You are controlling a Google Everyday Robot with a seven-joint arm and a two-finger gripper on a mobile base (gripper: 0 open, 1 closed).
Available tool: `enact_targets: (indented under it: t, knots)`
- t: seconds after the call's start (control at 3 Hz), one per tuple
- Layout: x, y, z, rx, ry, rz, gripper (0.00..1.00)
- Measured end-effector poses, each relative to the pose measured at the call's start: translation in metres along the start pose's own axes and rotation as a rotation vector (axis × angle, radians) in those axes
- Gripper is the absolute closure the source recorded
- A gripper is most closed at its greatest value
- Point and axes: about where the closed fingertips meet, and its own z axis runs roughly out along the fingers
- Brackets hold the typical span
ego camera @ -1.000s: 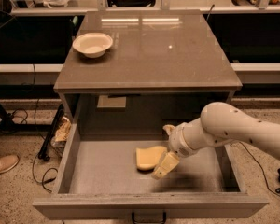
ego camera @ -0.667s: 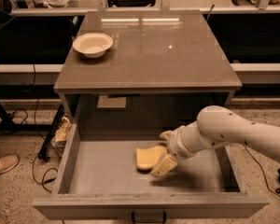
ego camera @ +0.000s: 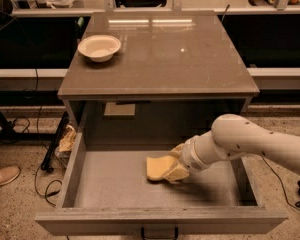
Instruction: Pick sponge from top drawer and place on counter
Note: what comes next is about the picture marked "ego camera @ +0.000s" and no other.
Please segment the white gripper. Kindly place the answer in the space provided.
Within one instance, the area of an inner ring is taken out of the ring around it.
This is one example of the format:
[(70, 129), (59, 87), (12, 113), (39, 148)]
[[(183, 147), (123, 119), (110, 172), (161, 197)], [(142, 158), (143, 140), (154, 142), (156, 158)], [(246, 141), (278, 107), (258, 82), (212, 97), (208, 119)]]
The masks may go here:
[(210, 167), (207, 158), (210, 149), (208, 137), (194, 136), (184, 144), (174, 147), (169, 154), (179, 158), (179, 160), (164, 160), (157, 165), (158, 180), (175, 182), (185, 179), (190, 172), (201, 172)]

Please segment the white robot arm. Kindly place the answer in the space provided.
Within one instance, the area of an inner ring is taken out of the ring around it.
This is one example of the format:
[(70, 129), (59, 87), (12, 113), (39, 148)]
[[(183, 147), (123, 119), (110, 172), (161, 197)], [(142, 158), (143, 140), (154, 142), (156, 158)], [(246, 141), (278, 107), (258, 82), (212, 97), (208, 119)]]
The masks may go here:
[(247, 153), (265, 157), (300, 175), (299, 136), (270, 131), (241, 116), (225, 114), (213, 122), (209, 132), (188, 139), (165, 156), (148, 158), (147, 178), (174, 182)]

